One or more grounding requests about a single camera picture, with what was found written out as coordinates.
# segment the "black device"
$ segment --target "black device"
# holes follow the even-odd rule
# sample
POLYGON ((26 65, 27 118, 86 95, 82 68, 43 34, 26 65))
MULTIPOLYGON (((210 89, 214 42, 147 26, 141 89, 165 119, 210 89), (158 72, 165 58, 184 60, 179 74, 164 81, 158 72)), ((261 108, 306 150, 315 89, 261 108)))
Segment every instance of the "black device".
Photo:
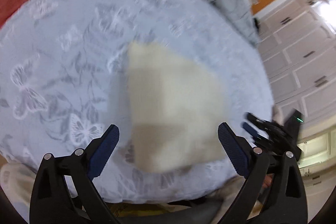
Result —
MULTIPOLYGON (((247 119, 270 136, 268 140, 252 133, 258 145, 255 148, 252 148, 245 138, 237 137, 226 123, 219 126, 218 137, 221 144, 237 173, 246 178, 245 184, 220 224, 307 224, 305 189, 296 156, 291 152, 297 147, 293 141, 297 138, 300 128, 297 118, 301 120, 301 114, 294 112, 282 127, 275 122, 262 121, 248 113, 247 119), (270 193, 261 213, 247 221, 266 174, 274 174, 270 193)), ((77 149, 70 156, 55 158, 52 154, 46 154, 34 183, 30 223, 168 223, 167 216, 174 213, 146 219, 116 218, 95 189, 92 179, 102 172, 106 158, 110 157, 118 139, 119 130, 115 125, 111 125, 101 138, 92 140, 85 149, 77 149), (77 207, 68 192, 65 175, 72 177, 78 192, 80 202, 77 203, 77 207)), ((179 212, 179 215, 175 215, 176 220, 180 218, 185 223, 193 223, 189 221, 190 214, 188 216, 188 210, 192 209, 179 212)), ((169 223, 173 223, 172 221, 179 223, 173 219, 170 219, 169 223)))

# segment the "person's leg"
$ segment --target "person's leg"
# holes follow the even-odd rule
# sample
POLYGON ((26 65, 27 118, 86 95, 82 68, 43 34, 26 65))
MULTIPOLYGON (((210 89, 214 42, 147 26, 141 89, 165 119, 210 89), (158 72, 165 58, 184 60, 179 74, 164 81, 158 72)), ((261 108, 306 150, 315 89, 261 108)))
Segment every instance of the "person's leg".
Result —
POLYGON ((0 186, 18 213, 29 222, 30 198, 35 173, 20 163, 5 164, 0 170, 0 186))

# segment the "metal screw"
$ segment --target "metal screw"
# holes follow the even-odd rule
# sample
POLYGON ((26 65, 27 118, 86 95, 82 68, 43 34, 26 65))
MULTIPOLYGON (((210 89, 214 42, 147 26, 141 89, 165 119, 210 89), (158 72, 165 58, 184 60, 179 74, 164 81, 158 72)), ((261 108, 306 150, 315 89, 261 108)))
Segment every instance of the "metal screw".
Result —
POLYGON ((80 156, 80 155, 83 155, 83 153, 84 153, 84 150, 83 149, 77 149, 76 151, 75 151, 75 155, 76 156, 80 156))
POLYGON ((255 147, 253 148, 253 152, 259 155, 263 152, 263 150, 260 147, 255 147))
POLYGON ((51 157, 52 157, 52 154, 50 154, 50 153, 47 153, 47 154, 44 155, 45 160, 49 160, 51 157))
POLYGON ((287 152, 286 152, 286 156, 287 156, 288 158, 292 158, 292 157, 294 157, 294 154, 293 154, 291 151, 287 151, 287 152))

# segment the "floral pattern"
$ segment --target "floral pattern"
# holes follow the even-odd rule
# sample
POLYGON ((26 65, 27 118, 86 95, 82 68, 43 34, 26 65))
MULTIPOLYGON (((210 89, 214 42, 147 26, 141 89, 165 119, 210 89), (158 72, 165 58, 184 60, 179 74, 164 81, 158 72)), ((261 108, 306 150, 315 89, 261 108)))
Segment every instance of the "floral pattern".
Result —
POLYGON ((232 177, 228 159, 167 174, 135 167, 127 93, 133 40, 162 43, 216 74, 236 134, 251 141, 240 127, 247 111, 270 119, 258 52, 206 0, 31 0, 0 30, 2 155, 36 171, 44 154, 70 155, 115 124, 120 141, 93 181, 107 202, 194 199, 232 177))

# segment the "cabinet handle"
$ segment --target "cabinet handle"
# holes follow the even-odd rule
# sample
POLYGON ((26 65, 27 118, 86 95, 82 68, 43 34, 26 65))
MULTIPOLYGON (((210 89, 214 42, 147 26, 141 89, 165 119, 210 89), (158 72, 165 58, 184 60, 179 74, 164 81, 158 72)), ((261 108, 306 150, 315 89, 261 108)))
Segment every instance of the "cabinet handle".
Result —
POLYGON ((315 3, 316 3, 316 1, 314 1, 314 0, 308 0, 308 1, 307 1, 307 4, 308 4, 309 6, 313 6, 315 3))
POLYGON ((325 75, 323 75, 321 78, 317 79, 314 83, 317 84, 318 82, 321 82, 325 78, 327 78, 327 77, 325 75))
POLYGON ((314 53, 315 53, 315 51, 311 51, 311 52, 307 53, 303 58, 306 58, 306 57, 308 57, 308 56, 310 56, 310 55, 312 55, 314 53))
POLYGON ((318 83, 317 85, 315 85, 317 88, 319 88, 320 86, 323 86, 324 84, 328 83, 329 81, 328 80, 324 80, 323 82, 321 83, 318 83))
POLYGON ((283 22, 285 22, 288 19, 290 19, 290 17, 286 17, 284 20, 281 20, 280 23, 283 23, 283 22))
POLYGON ((288 22, 290 22, 290 21, 292 21, 292 19, 291 18, 289 18, 289 19, 287 19, 286 21, 284 21, 283 23, 282 23, 282 25, 286 25, 288 22))

